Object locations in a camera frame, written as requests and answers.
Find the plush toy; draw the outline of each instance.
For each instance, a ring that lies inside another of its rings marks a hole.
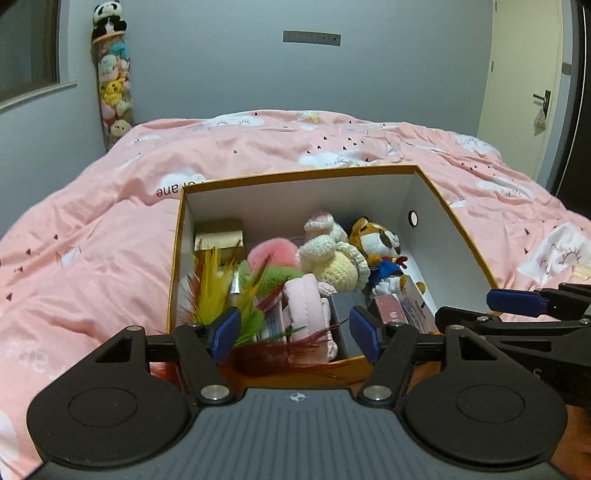
[[[100,101],[100,114],[103,117],[103,121],[109,126],[115,122],[115,109],[107,105],[103,100]]]
[[[107,105],[115,106],[123,100],[123,82],[123,79],[115,80],[114,82],[107,83],[102,89],[103,101]]]
[[[109,83],[119,78],[119,67],[115,55],[105,55],[99,63],[99,82]]]
[[[321,295],[365,287],[368,264],[359,250],[347,242],[347,234],[332,215],[315,214],[304,230],[309,240],[300,247],[297,258],[302,272],[313,273],[317,278]]]
[[[117,42],[116,44],[111,45],[109,52],[111,52],[112,55],[119,57],[121,60],[129,62],[129,50],[127,48],[127,43],[123,41]]]
[[[115,105],[115,112],[117,112],[117,116],[122,118],[125,115],[125,112],[131,108],[131,102],[126,102],[125,100],[121,100],[120,102]]]
[[[131,130],[131,125],[125,120],[116,120],[111,125],[111,135],[117,138],[123,137],[129,130]]]
[[[372,294],[400,294],[409,277],[403,275],[402,269],[406,268],[404,262],[408,258],[400,256],[398,235],[367,217],[361,217],[351,227],[349,243],[367,259],[371,271],[368,286]],[[424,283],[418,282],[417,287],[425,293]]]
[[[117,68],[121,74],[121,78],[127,78],[129,76],[129,61],[124,59],[117,60]]]
[[[123,9],[119,0],[111,0],[95,7],[92,16],[94,29],[92,40],[113,32],[124,32],[127,30],[127,23],[121,18]]]

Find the cardboard box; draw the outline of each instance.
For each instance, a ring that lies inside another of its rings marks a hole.
[[[341,224],[367,216],[400,238],[409,274],[427,285],[424,301],[487,312],[494,276],[470,236],[418,166],[332,168],[210,181],[183,189],[178,213],[167,329],[188,308],[186,278],[193,270],[196,225],[224,218],[242,221],[247,249],[277,236],[301,240],[314,212],[326,210]],[[371,367],[362,356],[297,375],[244,378],[224,370],[235,386],[313,388],[362,382]]]

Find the crocheted toy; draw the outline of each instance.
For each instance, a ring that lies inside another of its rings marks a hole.
[[[297,258],[302,272],[313,273],[318,280],[322,296],[366,286],[368,264],[359,250],[347,242],[347,234],[331,214],[315,214],[304,230],[307,241]]]

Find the logo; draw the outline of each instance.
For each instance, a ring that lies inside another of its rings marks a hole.
[[[303,393],[301,392],[297,392],[297,393],[292,393],[289,397],[291,401],[294,401],[296,403],[299,403],[301,401],[304,401],[305,399],[307,399],[308,397],[306,397]]]

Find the white door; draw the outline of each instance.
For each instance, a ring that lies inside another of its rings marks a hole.
[[[558,97],[562,62],[561,0],[493,0],[491,65],[478,137],[514,170],[536,179]],[[534,127],[550,90],[546,129]]]

